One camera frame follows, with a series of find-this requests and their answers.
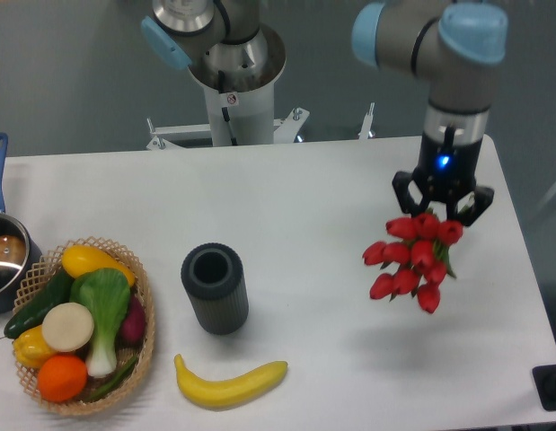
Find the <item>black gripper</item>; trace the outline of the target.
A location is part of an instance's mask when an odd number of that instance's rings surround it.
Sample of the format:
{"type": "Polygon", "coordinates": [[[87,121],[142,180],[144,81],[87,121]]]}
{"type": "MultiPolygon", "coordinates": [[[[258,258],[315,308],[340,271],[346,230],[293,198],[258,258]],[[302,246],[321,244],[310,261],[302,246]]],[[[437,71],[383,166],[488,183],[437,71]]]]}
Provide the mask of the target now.
{"type": "Polygon", "coordinates": [[[432,202],[454,206],[471,193],[470,204],[457,211],[455,220],[463,226],[474,224],[494,199],[494,189],[476,186],[475,170],[481,143],[479,140],[469,145],[449,145],[423,135],[414,171],[398,171],[392,179],[401,211],[406,215],[421,215],[432,202]],[[412,182],[421,193],[419,203],[410,193],[412,182]]]}

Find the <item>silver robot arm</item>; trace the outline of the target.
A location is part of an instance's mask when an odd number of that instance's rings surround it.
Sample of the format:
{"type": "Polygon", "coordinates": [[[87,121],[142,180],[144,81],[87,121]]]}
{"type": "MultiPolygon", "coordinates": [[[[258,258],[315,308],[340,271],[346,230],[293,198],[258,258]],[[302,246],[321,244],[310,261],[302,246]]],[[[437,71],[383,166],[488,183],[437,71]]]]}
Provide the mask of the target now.
{"type": "MultiPolygon", "coordinates": [[[[459,1],[372,3],[358,14],[351,48],[362,63],[429,85],[419,160],[393,190],[404,214],[433,202],[465,226],[491,205],[476,182],[508,21],[491,4],[459,1]]],[[[155,1],[141,22],[148,46],[202,87],[216,146],[273,144],[274,85],[286,64],[282,39],[260,20],[257,1],[155,1]]]]}

